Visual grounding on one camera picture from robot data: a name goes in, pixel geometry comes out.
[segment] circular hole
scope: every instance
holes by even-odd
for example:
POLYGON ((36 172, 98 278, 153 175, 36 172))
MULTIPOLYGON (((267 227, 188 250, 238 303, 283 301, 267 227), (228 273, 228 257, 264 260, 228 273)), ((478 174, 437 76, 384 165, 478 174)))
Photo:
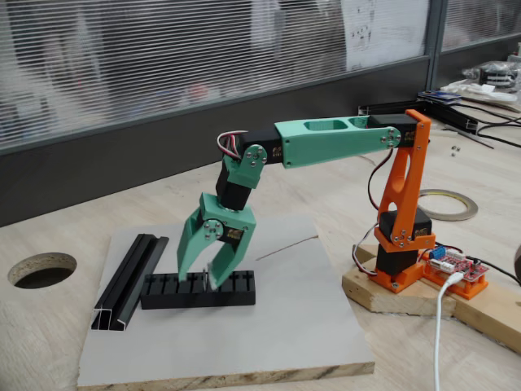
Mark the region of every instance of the circular hole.
POLYGON ((74 272, 76 266, 76 259, 68 254, 38 254, 14 265, 9 270, 7 279, 18 288, 44 288, 64 281, 74 272))

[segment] orange bracket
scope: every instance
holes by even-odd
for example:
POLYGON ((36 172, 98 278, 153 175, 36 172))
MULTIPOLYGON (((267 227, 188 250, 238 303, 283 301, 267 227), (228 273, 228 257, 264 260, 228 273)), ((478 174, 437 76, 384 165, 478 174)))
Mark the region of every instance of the orange bracket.
MULTIPOLYGON (((407 110, 406 113, 418 121, 414 145, 398 149, 378 211, 380 219, 381 214, 389 210, 391 203, 396 205, 397 215, 392 229, 392 239, 385 237, 379 227, 374 229, 374 236, 387 253, 434 248, 436 241, 434 234, 413 232, 431 120, 416 110, 407 110)), ((376 272, 377 275, 370 279, 393 292, 400 292, 422 278, 423 264, 412 265, 394 277, 380 270, 376 272)))

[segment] window blinds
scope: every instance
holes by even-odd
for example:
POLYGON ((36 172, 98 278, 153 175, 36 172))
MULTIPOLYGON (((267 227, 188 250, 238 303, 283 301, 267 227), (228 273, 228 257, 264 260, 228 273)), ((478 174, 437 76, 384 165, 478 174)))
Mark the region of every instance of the window blinds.
POLYGON ((443 50, 521 33, 521 0, 449 0, 443 50))
POLYGON ((422 55, 427 12, 427 0, 0 0, 0 148, 422 55))

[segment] robotic arm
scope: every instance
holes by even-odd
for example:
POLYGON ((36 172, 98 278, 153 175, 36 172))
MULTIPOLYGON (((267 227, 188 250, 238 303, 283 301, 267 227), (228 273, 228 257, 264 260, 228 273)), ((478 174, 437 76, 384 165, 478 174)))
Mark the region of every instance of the robotic arm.
MULTIPOLYGON (((430 124, 425 116, 408 110, 406 114, 279 122, 272 130, 222 134, 233 151, 217 140, 225 153, 217 196, 203 193, 199 208, 185 223, 177 249, 179 279, 186 278, 197 256, 217 240, 224 244, 208 266, 213 288, 243 260, 256 226, 246 203, 265 165, 281 163, 290 169, 398 148, 379 206, 379 226, 374 233, 380 250, 372 277, 392 288, 399 274, 416 262, 418 250, 435 244, 430 220, 417 210, 430 124), (397 211, 388 210, 390 203, 396 204, 397 211), (406 253, 406 257, 398 261, 397 253, 406 253)), ((399 292, 405 286, 399 288, 392 290, 399 292)))

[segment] wooden table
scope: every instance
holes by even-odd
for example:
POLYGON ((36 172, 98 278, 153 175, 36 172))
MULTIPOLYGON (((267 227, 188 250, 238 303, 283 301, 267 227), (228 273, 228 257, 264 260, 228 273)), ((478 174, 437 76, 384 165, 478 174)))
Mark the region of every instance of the wooden table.
MULTIPOLYGON (((438 240, 513 272, 514 253, 521 244, 521 151, 500 143, 494 143, 496 149, 492 150, 452 132, 441 132, 441 127, 431 134, 422 188, 461 192, 478 204, 479 212, 465 222, 434 221, 438 240), (452 146, 461 148, 454 157, 452 146)), ((521 142, 519 130, 493 132, 521 142)), ((385 153, 301 169, 268 166, 250 204, 257 218, 312 215, 340 283, 340 276, 353 267, 352 245, 375 220, 366 194, 367 178, 385 153)), ((377 200, 390 167, 387 164, 374 176, 372 189, 377 200)), ((201 191, 214 192, 220 169, 220 164, 205 166, 0 228, 2 391, 76 388, 81 349, 112 232, 129 226, 183 222, 198 206, 201 191), (7 274, 13 265, 48 252, 74 256, 76 271, 62 283, 38 290, 9 283, 7 274)), ((425 199, 421 204, 440 211, 458 208, 444 199, 425 199)), ((370 238, 368 243, 376 242, 370 238)), ((496 283, 520 289, 497 272, 489 274, 496 283)), ((432 389, 434 320, 372 314, 350 304, 376 356, 373 375, 250 386, 248 390, 432 389)), ((517 390, 521 385, 520 356, 454 320, 442 324, 440 371, 442 389, 517 390)))

